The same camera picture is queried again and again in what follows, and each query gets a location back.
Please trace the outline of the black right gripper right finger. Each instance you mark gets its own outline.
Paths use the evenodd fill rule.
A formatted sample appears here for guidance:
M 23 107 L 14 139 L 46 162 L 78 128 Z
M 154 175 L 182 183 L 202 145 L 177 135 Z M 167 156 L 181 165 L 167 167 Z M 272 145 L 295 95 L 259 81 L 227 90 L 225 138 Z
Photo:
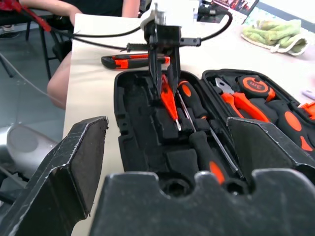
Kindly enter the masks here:
M 315 176 L 315 160 L 274 124 L 254 119 L 228 118 L 240 169 L 251 177 L 257 169 L 288 168 Z

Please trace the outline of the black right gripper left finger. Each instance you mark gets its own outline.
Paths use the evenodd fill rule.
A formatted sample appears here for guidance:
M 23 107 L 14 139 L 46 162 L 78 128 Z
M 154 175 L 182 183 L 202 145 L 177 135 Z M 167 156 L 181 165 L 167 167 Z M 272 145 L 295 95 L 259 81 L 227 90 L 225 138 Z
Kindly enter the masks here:
M 91 212 L 108 118 L 73 125 L 50 151 L 0 223 L 2 236 L 69 236 Z

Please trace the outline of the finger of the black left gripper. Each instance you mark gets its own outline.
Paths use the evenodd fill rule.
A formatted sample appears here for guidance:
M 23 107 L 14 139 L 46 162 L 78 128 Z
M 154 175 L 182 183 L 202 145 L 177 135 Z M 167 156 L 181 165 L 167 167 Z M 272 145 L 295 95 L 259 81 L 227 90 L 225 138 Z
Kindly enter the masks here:
M 172 92 L 175 93 L 178 87 L 181 65 L 179 47 L 174 47 L 170 53 L 170 65 L 167 68 L 167 78 Z
M 158 62 L 158 46 L 156 37 L 150 35 L 149 37 L 149 71 L 157 90 L 157 97 L 161 97 L 162 86 L 162 71 L 161 63 Z

